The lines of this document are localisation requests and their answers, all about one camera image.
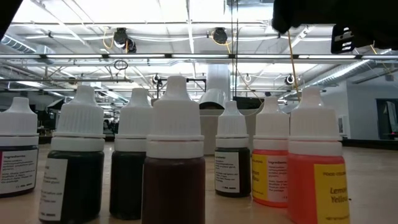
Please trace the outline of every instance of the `yellow label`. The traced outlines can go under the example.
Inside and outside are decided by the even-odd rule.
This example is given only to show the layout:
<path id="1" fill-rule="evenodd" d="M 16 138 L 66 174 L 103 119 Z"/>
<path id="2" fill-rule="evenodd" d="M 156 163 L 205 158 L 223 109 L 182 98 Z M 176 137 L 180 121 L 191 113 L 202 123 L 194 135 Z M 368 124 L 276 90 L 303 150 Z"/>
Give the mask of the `yellow label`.
<path id="1" fill-rule="evenodd" d="M 261 200 L 267 200 L 267 156 L 253 154 L 251 165 L 253 177 L 253 197 Z"/>
<path id="2" fill-rule="evenodd" d="M 349 224 L 346 168 L 344 164 L 315 164 L 318 224 Z"/>

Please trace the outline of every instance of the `plastic bottle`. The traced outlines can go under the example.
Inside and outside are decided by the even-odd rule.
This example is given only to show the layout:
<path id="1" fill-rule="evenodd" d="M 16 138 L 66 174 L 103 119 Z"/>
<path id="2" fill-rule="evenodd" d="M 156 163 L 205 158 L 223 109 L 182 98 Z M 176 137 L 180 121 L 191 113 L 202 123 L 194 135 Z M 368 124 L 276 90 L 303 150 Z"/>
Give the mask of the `plastic bottle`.
<path id="1" fill-rule="evenodd" d="M 278 98 L 267 97 L 256 116 L 253 141 L 253 200 L 272 207 L 287 207 L 287 143 L 289 115 L 282 112 Z"/>
<path id="2" fill-rule="evenodd" d="M 249 135 L 246 118 L 238 111 L 236 101 L 225 103 L 218 117 L 215 151 L 216 194 L 225 197 L 247 197 L 251 192 Z"/>
<path id="3" fill-rule="evenodd" d="M 288 214 L 295 223 L 349 223 L 339 140 L 335 111 L 323 106 L 319 88 L 305 88 L 290 119 Z"/>
<path id="4" fill-rule="evenodd" d="M 144 164 L 142 224 L 205 223 L 205 159 L 199 104 L 170 76 L 154 103 Z"/>
<path id="5" fill-rule="evenodd" d="M 141 218 L 142 168 L 152 122 L 148 91 L 132 90 L 130 102 L 120 111 L 119 134 L 112 153 L 109 212 L 123 220 Z"/>
<path id="6" fill-rule="evenodd" d="M 29 108 L 29 100 L 14 97 L 11 107 L 0 113 L 0 123 L 0 198 L 32 192 L 39 134 L 37 115 Z"/>
<path id="7" fill-rule="evenodd" d="M 90 86 L 78 86 L 75 98 L 62 106 L 45 165 L 41 222 L 84 223 L 98 216 L 104 164 L 103 117 Z"/>

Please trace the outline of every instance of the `table surface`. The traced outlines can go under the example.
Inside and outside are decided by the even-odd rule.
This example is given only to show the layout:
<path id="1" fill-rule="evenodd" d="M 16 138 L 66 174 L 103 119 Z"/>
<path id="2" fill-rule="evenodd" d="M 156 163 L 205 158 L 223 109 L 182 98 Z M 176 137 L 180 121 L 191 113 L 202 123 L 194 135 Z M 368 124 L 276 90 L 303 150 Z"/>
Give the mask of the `table surface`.
<path id="1" fill-rule="evenodd" d="M 50 145 L 41 145 L 37 185 L 33 193 L 0 198 L 0 219 L 4 224 L 40 223 L 37 214 L 44 165 Z M 113 143 L 104 149 L 103 199 L 99 218 L 89 223 L 140 223 L 121 221 L 109 215 L 109 175 Z M 348 178 L 351 224 L 385 224 L 398 221 L 398 151 L 344 148 Z M 206 224 L 292 223 L 286 209 L 270 208 L 252 202 L 251 197 L 226 198 L 214 191 L 214 158 L 206 158 Z"/>

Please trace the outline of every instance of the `orange liquid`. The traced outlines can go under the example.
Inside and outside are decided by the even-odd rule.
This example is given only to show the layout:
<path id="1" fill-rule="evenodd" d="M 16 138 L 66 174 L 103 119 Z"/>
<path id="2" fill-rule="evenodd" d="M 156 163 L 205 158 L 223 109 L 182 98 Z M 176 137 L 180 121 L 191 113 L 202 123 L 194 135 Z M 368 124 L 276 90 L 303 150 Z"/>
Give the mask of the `orange liquid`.
<path id="1" fill-rule="evenodd" d="M 344 164 L 342 156 L 287 156 L 288 214 L 296 224 L 317 224 L 315 164 Z"/>
<path id="2" fill-rule="evenodd" d="M 253 150 L 253 154 L 259 154 L 259 155 L 267 155 L 267 156 L 287 156 L 288 151 L 287 150 L 259 150 L 255 149 Z M 267 205 L 271 207 L 279 207 L 279 208 L 285 208 L 287 207 L 287 203 L 285 202 L 270 202 L 268 200 L 263 200 L 259 199 L 255 196 L 253 196 L 253 200 L 257 203 L 260 203 L 261 205 Z"/>

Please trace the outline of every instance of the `brown liquid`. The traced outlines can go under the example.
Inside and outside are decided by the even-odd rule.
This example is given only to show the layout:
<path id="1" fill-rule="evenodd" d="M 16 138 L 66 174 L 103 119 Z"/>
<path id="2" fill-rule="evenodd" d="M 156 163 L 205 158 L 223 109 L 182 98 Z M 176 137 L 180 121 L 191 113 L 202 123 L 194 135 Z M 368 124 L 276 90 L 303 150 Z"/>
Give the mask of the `brown liquid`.
<path id="1" fill-rule="evenodd" d="M 205 159 L 144 164 L 142 224 L 205 224 Z"/>

